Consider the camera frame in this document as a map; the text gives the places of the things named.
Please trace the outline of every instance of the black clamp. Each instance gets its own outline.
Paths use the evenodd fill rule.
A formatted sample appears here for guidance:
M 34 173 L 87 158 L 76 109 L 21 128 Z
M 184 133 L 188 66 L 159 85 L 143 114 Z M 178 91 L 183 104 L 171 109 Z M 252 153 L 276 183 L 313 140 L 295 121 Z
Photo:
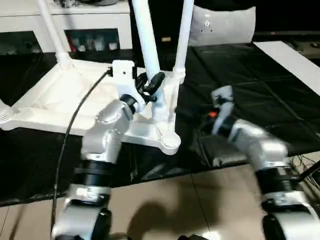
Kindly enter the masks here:
M 222 97 L 221 95 L 217 96 L 215 99 L 213 99 L 213 105 L 215 108 L 221 107 L 225 103 L 232 103 L 233 101 Z
M 153 96 L 156 91 L 160 88 L 162 82 L 164 81 L 166 75 L 163 72 L 159 72 L 151 79 L 148 85 L 147 73 L 144 72 L 140 74 L 135 80 L 135 87 L 138 93 L 142 96 L 146 103 L 156 102 L 157 97 Z

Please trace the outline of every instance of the black tablecloth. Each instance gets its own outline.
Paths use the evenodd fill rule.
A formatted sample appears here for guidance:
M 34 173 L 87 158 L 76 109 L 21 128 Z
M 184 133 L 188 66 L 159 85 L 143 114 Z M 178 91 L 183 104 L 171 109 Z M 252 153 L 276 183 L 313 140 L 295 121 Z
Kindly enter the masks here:
M 111 62 L 143 61 L 130 50 L 86 52 L 77 59 Z M 54 54 L 0 57 L 0 98 L 13 105 L 55 64 Z M 161 69 L 171 70 L 174 52 L 159 54 Z M 288 143 L 290 155 L 320 150 L 320 97 L 253 44 L 189 48 L 186 78 L 178 105 L 210 104 L 210 92 L 232 85 L 234 115 L 265 127 Z M 176 155 L 159 149 L 124 143 L 118 158 L 114 186 L 244 164 L 245 157 L 217 136 L 206 136 L 178 115 L 176 132 L 182 143 Z M 64 135 L 32 129 L 0 130 L 0 206 L 50 199 Z M 61 165 L 59 195 L 63 195 L 80 160 L 81 137 L 69 136 Z

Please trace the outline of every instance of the black cable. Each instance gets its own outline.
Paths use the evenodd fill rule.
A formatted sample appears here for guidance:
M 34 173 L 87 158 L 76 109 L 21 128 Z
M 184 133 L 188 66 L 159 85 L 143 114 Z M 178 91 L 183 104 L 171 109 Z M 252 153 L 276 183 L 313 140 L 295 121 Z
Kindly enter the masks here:
M 54 179 L 54 191 L 53 191 L 53 200 L 52 200 L 52 209 L 51 209 L 51 232 L 52 229 L 55 225 L 55 221 L 56 221 L 56 210 L 57 210 L 57 195 L 58 195 L 58 181 L 59 181 L 59 172 L 60 172 L 60 165 L 61 165 L 61 161 L 65 152 L 65 148 L 66 148 L 66 143 L 67 143 L 67 138 L 68 135 L 70 133 L 71 127 L 75 121 L 75 118 L 80 110 L 80 108 L 82 107 L 82 105 L 84 104 L 84 102 L 87 100 L 87 98 L 89 97 L 89 95 L 92 93 L 92 91 L 96 88 L 96 86 L 105 78 L 105 76 L 107 74 L 111 74 L 111 70 L 107 70 L 90 88 L 90 90 L 86 93 L 86 95 L 82 98 L 82 100 L 80 101 L 78 107 L 76 108 L 76 110 L 74 111 L 69 125 L 66 129 L 65 135 L 64 135 L 64 140 L 63 140 L 63 144 L 62 144 L 62 148 L 60 151 L 60 155 L 59 155 L 59 159 L 58 159 L 58 163 L 56 166 L 56 172 L 55 172 L 55 179 Z
M 302 157 L 301 155 L 297 155 L 297 157 L 298 157 L 298 159 L 300 160 L 300 162 L 303 163 L 303 161 L 304 161 L 303 157 Z
M 299 159 L 299 164 L 296 165 L 296 164 L 295 164 L 295 157 L 294 157 L 294 156 L 291 157 L 291 165 L 292 165 L 294 168 L 299 168 L 299 167 L 302 165 L 302 163 L 303 163 L 302 159 L 300 159 L 300 158 L 298 158 L 298 159 Z
M 303 173 L 300 174 L 300 181 L 311 176 L 313 173 L 320 170 L 320 161 L 314 163 L 311 167 L 306 169 Z
M 206 226 L 210 232 L 210 225 L 209 225 L 209 222 L 207 220 L 207 215 L 206 215 L 206 212 L 205 212 L 205 209 L 204 207 L 202 206 L 202 202 L 201 202 L 201 199 L 200 199 L 200 196 L 199 196 L 199 193 L 198 193 L 198 190 L 197 190 L 197 187 L 196 187 L 196 184 L 195 184 L 195 181 L 194 181 L 194 178 L 192 176 L 192 173 L 190 174 L 190 177 L 191 177 L 191 180 L 192 180 L 192 185 L 193 185 L 193 188 L 195 190 L 195 194 L 196 194 L 196 197 L 198 198 L 198 202 L 200 204 L 200 208 L 201 208 L 201 212 L 202 212 L 202 215 L 204 217 L 204 221 L 206 223 Z
M 309 161 L 312 162 L 313 164 L 316 163 L 314 160 L 310 159 L 309 157 L 306 157 L 306 156 L 302 156 L 302 157 L 305 158 L 305 159 L 307 159 L 307 160 L 309 160 Z
M 302 163 L 303 165 L 303 171 L 305 172 L 308 169 L 308 165 L 306 165 L 304 162 Z M 317 185 L 317 182 L 314 180 L 314 178 L 312 176 L 307 176 L 305 179 L 307 179 L 307 181 L 312 184 L 314 187 L 316 187 L 317 189 L 319 188 Z

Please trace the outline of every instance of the tile floor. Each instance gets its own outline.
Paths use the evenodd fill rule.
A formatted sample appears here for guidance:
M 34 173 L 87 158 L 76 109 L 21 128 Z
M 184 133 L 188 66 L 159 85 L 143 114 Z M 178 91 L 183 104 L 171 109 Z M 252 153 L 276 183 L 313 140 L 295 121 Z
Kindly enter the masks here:
M 63 199 L 58 201 L 61 208 Z M 250 166 L 213 170 L 112 190 L 112 233 L 133 240 L 264 240 L 260 193 Z M 0 240 L 50 239 L 51 201 L 0 208 Z

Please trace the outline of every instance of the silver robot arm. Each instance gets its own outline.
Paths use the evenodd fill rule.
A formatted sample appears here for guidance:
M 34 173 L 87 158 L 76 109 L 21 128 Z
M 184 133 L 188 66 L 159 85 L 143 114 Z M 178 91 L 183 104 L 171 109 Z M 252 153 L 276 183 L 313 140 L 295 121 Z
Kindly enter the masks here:
M 119 78 L 120 98 L 99 112 L 93 127 L 82 138 L 81 161 L 53 226 L 53 239 L 108 239 L 112 218 L 108 203 L 123 136 L 133 115 L 141 112 L 148 102 L 157 101 L 152 94 L 165 78 L 159 72 L 152 83 L 145 85 L 145 73 L 134 78 L 137 73 L 133 72 L 133 62 L 116 60 L 112 66 L 113 78 Z
M 133 113 L 125 101 L 114 100 L 97 115 L 94 126 L 83 137 L 82 160 L 53 227 L 54 239 L 62 236 L 107 239 L 111 225 L 107 206 L 114 169 Z
M 212 134 L 228 139 L 254 170 L 261 191 L 261 206 L 267 212 L 262 220 L 267 240 L 320 239 L 320 219 L 292 174 L 284 142 L 263 128 L 230 116 L 233 109 L 231 86 L 212 92 L 219 108 Z

